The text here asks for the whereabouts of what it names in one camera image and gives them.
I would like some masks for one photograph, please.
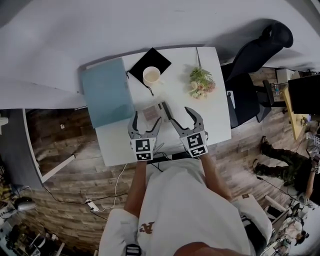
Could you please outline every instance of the white cup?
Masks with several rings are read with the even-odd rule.
[[[160,70],[157,69],[155,66],[148,66],[142,73],[143,76],[143,82],[146,86],[154,86],[158,83],[163,84],[162,81],[160,81]]]

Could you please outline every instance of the white table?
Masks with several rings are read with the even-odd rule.
[[[127,81],[135,110],[140,111],[161,101],[166,101],[172,117],[182,127],[193,129],[194,122],[187,114],[184,108],[186,106],[194,109],[202,116],[204,129],[209,133],[208,145],[231,139],[225,83],[216,49],[214,47],[198,48],[202,68],[212,74],[216,84],[214,92],[208,93],[207,99],[195,99],[188,93],[190,88],[189,74],[194,67],[198,67],[195,47],[163,49],[159,52],[172,64],[161,75],[164,84],[152,87],[154,97],[143,84],[128,73],[129,79]],[[123,56],[125,69],[129,70],[144,54],[145,52]],[[128,123],[129,119],[126,119],[95,129],[106,166],[135,162],[135,155],[130,147]],[[139,123],[139,117],[138,129],[141,133],[146,130],[146,126]],[[157,137],[157,145],[162,142],[164,142],[164,145],[159,152],[172,155],[184,151],[179,135],[171,123],[162,122]]]

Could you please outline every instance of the electrical outlet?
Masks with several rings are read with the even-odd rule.
[[[92,202],[90,199],[87,199],[85,202],[88,204],[88,206],[90,207],[90,209],[92,209],[92,211],[94,211],[94,212],[98,212],[98,211],[99,211],[99,208],[98,208],[98,207],[96,206],[96,204],[95,204],[94,202]]]

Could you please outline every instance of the black office chair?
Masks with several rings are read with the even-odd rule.
[[[269,83],[264,82],[264,87],[254,86],[248,73],[258,71],[273,55],[283,47],[290,48],[293,42],[290,29],[275,21],[263,30],[258,39],[243,46],[231,64],[221,66],[231,128],[254,116],[261,122],[271,107],[285,106],[284,102],[274,102]]]

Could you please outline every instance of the computer monitor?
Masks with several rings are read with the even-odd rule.
[[[293,113],[320,115],[320,74],[289,80]]]

